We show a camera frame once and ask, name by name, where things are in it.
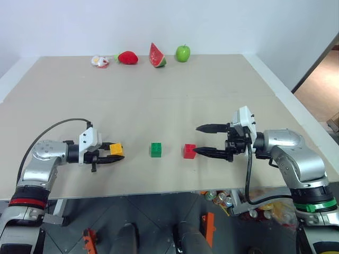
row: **yellow block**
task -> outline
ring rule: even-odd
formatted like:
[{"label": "yellow block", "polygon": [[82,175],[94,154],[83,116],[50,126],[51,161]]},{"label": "yellow block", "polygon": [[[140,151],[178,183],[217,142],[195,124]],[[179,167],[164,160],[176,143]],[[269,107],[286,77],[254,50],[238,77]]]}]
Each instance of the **yellow block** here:
[{"label": "yellow block", "polygon": [[110,145],[111,155],[120,155],[123,156],[122,145],[121,144],[111,144]]}]

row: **red block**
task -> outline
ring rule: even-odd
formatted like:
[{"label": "red block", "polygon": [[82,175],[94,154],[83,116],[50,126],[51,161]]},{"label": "red block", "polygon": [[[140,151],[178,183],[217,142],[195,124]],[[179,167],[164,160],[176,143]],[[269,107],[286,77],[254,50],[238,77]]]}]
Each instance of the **red block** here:
[{"label": "red block", "polygon": [[194,159],[196,152],[193,151],[197,146],[194,144],[185,144],[184,147],[184,158],[185,159]]}]

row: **beige tabletop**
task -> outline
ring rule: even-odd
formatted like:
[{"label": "beige tabletop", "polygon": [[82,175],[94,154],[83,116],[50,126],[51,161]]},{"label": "beige tabletop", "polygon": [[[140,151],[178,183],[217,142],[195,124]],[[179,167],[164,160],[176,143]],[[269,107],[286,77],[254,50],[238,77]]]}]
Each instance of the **beige tabletop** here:
[{"label": "beige tabletop", "polygon": [[[90,64],[91,57],[43,57],[0,104],[0,199],[15,189],[21,158],[34,138],[50,125],[71,117],[93,122],[103,141],[121,142],[125,159],[98,166],[65,165],[51,198],[164,193],[244,187],[246,158],[233,163],[197,155],[183,159],[185,143],[224,148],[224,134],[195,130],[202,124],[227,123],[247,105],[257,130],[289,128],[323,158],[328,177],[339,180],[310,137],[242,55],[192,56],[179,63],[166,58],[154,68],[148,57],[135,66],[111,63],[107,69]],[[45,139],[73,139],[82,122],[61,125]],[[151,158],[151,142],[161,142],[163,155]],[[279,170],[267,160],[254,160],[251,186],[283,186]]]}]

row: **watermelon slice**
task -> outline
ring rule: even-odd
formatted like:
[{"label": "watermelon slice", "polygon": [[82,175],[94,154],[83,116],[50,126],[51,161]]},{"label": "watermelon slice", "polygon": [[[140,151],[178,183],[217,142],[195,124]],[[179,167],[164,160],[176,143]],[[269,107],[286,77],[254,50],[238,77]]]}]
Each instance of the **watermelon slice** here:
[{"label": "watermelon slice", "polygon": [[149,61],[154,67],[165,66],[165,55],[152,43],[149,50]]}]

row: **green ring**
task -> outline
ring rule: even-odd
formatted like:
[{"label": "green ring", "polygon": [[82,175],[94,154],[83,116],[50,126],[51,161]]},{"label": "green ring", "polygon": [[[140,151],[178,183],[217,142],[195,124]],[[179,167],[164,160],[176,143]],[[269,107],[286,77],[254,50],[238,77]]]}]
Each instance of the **green ring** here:
[{"label": "green ring", "polygon": [[334,206],[336,204],[337,204],[337,201],[335,200],[335,198],[333,198],[332,200],[327,201],[325,203],[320,203],[320,204],[315,204],[315,205],[314,204],[297,204],[297,203],[294,203],[296,208],[306,210],[309,213],[314,213],[318,209],[328,208],[328,207]]}]

